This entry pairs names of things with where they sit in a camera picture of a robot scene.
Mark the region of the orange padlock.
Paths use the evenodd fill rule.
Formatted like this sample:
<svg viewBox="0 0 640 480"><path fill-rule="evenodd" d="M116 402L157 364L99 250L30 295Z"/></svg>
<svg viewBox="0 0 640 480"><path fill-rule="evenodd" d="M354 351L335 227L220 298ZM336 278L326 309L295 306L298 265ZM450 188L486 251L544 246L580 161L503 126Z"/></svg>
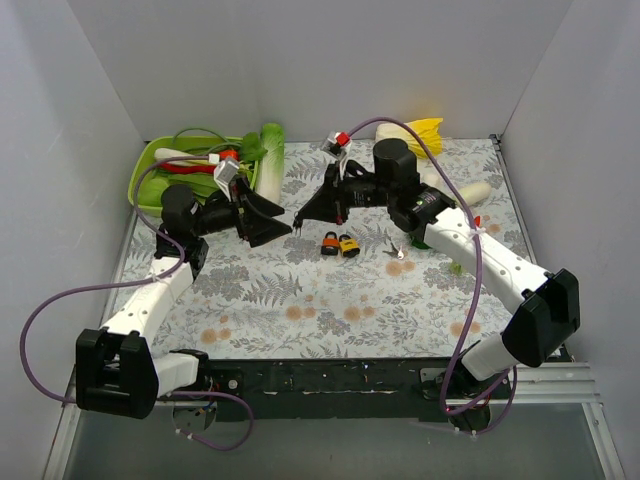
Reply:
<svg viewBox="0 0 640 480"><path fill-rule="evenodd" d="M320 253L324 256L337 256L340 253L340 242L334 231L325 234Z"/></svg>

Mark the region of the silver key bunch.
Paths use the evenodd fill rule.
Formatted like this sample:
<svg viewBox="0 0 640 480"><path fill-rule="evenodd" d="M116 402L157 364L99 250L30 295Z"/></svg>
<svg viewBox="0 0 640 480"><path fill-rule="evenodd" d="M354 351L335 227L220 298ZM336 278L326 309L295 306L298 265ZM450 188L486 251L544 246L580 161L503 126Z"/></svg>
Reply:
<svg viewBox="0 0 640 480"><path fill-rule="evenodd" d="M386 250L384 250L384 253L398 260L403 260L406 256L406 253L403 247L402 246L397 247L393 242L389 243L389 247Z"/></svg>

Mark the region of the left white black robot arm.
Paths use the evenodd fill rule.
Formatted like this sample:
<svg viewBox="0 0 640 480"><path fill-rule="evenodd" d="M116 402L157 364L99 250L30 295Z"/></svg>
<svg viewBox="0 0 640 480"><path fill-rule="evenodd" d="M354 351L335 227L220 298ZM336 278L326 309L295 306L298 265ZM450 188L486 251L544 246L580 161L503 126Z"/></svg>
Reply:
<svg viewBox="0 0 640 480"><path fill-rule="evenodd" d="M192 189L172 185L161 195L160 231L144 285L98 330L76 341L76 402L83 410L143 419L157 398L181 390L193 400L213 386L208 360L196 350L155 359L150 346L179 297L194 283L208 254L205 235L235 228L252 247L291 233L284 209L253 191L243 176L227 192L200 204Z"/></svg>

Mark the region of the yellow padlock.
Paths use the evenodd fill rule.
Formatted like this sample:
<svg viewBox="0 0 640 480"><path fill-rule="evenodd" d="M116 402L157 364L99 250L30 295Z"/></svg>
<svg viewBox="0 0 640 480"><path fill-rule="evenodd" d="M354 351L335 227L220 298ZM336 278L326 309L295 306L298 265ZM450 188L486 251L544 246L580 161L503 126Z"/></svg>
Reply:
<svg viewBox="0 0 640 480"><path fill-rule="evenodd" d="M345 258L353 258L360 254L360 247L357 241L348 234L340 235L338 238L341 254Z"/></svg>

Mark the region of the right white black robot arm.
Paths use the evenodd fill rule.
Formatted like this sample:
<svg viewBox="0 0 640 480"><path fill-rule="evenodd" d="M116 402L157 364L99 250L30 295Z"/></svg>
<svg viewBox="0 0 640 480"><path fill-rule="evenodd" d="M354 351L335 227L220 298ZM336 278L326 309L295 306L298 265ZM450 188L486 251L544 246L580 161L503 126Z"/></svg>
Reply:
<svg viewBox="0 0 640 480"><path fill-rule="evenodd" d="M475 397L490 380L522 364L543 364L580 326L579 282L566 269L551 273L481 231L461 206L421 181L417 157L401 139L373 147L374 169L335 161L294 217L340 225L351 209L384 207L402 231L447 255L473 274L512 317L503 331L459 349L435 383Z"/></svg>

